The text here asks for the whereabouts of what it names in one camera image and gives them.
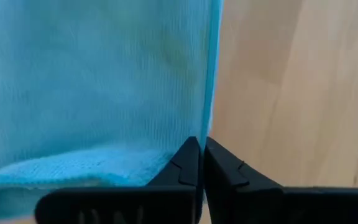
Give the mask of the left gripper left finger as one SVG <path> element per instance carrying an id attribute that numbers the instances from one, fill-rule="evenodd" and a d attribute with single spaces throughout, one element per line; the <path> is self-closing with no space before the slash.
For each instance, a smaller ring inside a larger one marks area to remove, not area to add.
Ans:
<path id="1" fill-rule="evenodd" d="M 196 223 L 200 215 L 200 145 L 189 137 L 167 165 L 142 187 L 56 190 L 35 208 L 38 224 Z"/>

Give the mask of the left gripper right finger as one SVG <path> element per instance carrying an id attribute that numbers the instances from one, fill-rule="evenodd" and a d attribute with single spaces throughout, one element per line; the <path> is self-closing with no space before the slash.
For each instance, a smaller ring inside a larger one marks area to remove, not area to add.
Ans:
<path id="1" fill-rule="evenodd" d="M 212 223 L 358 224 L 358 188 L 282 186 L 211 138 L 204 180 Z"/>

